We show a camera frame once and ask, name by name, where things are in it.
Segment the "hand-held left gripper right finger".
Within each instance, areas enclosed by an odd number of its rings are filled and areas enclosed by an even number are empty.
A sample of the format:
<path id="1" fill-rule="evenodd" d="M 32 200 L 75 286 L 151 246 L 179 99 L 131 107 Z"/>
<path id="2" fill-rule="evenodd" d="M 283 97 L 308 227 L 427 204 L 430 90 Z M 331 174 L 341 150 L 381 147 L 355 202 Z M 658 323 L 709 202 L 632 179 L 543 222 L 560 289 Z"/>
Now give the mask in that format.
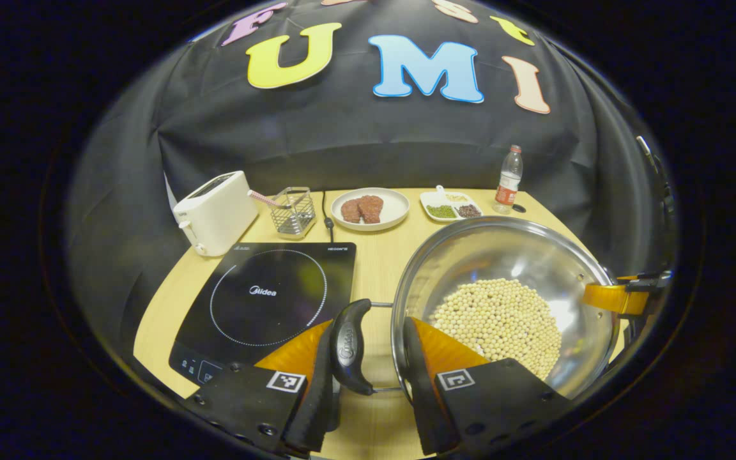
<path id="1" fill-rule="evenodd" d="M 523 450 L 573 409 L 513 358 L 491 362 L 446 333 L 407 317 L 406 381 L 423 452 L 488 457 Z"/>

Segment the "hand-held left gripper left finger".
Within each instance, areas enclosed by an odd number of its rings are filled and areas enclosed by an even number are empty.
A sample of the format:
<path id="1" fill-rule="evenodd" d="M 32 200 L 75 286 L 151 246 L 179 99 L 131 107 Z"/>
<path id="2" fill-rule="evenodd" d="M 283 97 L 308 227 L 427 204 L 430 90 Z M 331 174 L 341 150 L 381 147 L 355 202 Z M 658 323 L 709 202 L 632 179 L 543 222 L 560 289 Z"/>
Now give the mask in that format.
<path id="1" fill-rule="evenodd" d="M 266 454 L 318 452 L 335 411 L 331 326 L 307 329 L 254 365 L 231 364 L 187 396 L 187 410 Z"/>

